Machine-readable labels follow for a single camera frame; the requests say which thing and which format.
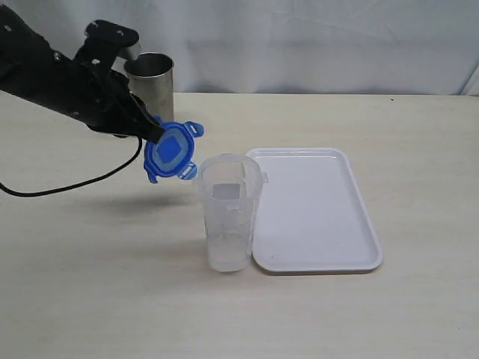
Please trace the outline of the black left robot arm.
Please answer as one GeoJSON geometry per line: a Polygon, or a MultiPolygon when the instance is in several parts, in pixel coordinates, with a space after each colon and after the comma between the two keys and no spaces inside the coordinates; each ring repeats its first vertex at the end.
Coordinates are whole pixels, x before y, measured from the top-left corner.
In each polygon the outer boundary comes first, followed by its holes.
{"type": "Polygon", "coordinates": [[[136,31],[90,22],[74,58],[53,49],[7,5],[1,6],[1,90],[84,123],[95,132],[158,142],[164,130],[113,70],[117,58],[137,58],[136,31]]]}

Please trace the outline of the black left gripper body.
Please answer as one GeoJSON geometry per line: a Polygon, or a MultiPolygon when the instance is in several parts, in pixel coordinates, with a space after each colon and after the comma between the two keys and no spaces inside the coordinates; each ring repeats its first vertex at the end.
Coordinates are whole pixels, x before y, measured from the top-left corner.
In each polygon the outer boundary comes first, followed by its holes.
{"type": "Polygon", "coordinates": [[[130,90],[125,76],[112,69],[119,48],[139,42],[136,31],[102,19],[86,27],[85,41],[73,58],[52,51],[52,110],[95,132],[129,134],[130,90]]]}

